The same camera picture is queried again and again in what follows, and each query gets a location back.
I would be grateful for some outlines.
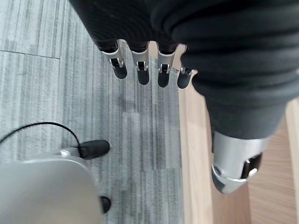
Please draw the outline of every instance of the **black cable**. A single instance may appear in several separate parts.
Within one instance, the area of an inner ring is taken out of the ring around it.
[[[76,139],[77,141],[77,145],[78,145],[78,152],[79,152],[79,155],[81,157],[82,153],[81,153],[81,145],[80,145],[80,142],[79,142],[79,139],[78,137],[75,135],[75,133],[69,129],[68,127],[64,126],[64,125],[61,125],[59,123],[56,123],[56,122],[38,122],[38,123],[33,123],[33,124],[29,124],[29,125],[25,125],[25,126],[21,126],[13,131],[11,131],[10,133],[8,133],[7,135],[5,135],[1,140],[0,140],[0,145],[6,140],[8,139],[9,137],[11,137],[13,134],[17,133],[18,131],[22,130],[22,129],[25,129],[25,128],[28,128],[28,127],[32,127],[32,126],[37,126],[37,125],[54,125],[54,126],[58,126],[58,127],[61,127],[67,131],[69,131]]]

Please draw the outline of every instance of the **black fingertip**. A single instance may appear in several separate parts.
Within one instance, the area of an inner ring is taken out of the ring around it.
[[[110,144],[106,140],[92,140],[81,143],[81,158],[91,160],[106,155]]]
[[[110,198],[108,198],[106,196],[99,196],[99,201],[100,201],[100,204],[102,206],[104,214],[106,214],[107,212],[109,212],[109,210],[111,208],[111,200],[110,200]]]
[[[117,65],[114,68],[114,73],[115,73],[116,77],[118,77],[119,79],[123,79],[123,78],[127,77],[127,68],[126,68],[125,63],[123,64],[122,67],[119,67],[119,65]]]
[[[138,81],[141,85],[146,85],[150,81],[150,74],[149,70],[140,70],[137,71],[138,74]]]
[[[159,72],[158,75],[158,84],[160,87],[166,87],[169,82],[169,74],[166,73],[166,71],[163,71],[162,73]]]
[[[216,177],[216,175],[213,173],[213,171],[212,171],[212,180],[213,180],[213,184],[214,184],[214,186],[216,187],[216,189],[217,189],[220,193],[223,194],[223,189],[225,188],[225,185],[224,185],[223,183],[221,183],[221,182],[217,179],[217,177]]]
[[[188,74],[182,74],[181,72],[178,75],[178,87],[184,89],[188,86],[191,76]]]

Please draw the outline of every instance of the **robotic hand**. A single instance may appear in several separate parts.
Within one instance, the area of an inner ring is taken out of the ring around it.
[[[297,0],[70,0],[118,78],[127,41],[141,84],[149,82],[148,42],[158,45],[158,84],[166,87],[176,47],[185,44],[178,86],[192,69],[213,136],[212,177],[231,193],[258,170],[288,101],[299,94]]]

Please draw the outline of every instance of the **striped gray carpet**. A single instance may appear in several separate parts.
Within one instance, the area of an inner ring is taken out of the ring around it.
[[[81,141],[106,139],[112,150],[90,161],[99,194],[112,198],[107,224],[182,224],[183,199],[176,74],[163,89],[156,61],[138,84],[119,80],[65,0],[2,0],[0,136],[20,125],[55,121]],[[34,127],[0,148],[0,166],[74,144],[58,127]]]

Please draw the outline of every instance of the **wood plank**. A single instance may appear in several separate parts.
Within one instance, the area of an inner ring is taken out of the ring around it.
[[[185,224],[213,224],[206,106],[192,86],[179,91]]]
[[[243,185],[230,195],[221,194],[212,186],[213,214],[215,224],[250,224],[248,186]]]
[[[286,110],[287,128],[289,134],[292,171],[295,190],[297,223],[299,224],[299,99],[289,103]]]
[[[259,172],[249,183],[252,224],[295,224],[293,186],[290,145],[284,117],[263,155]]]

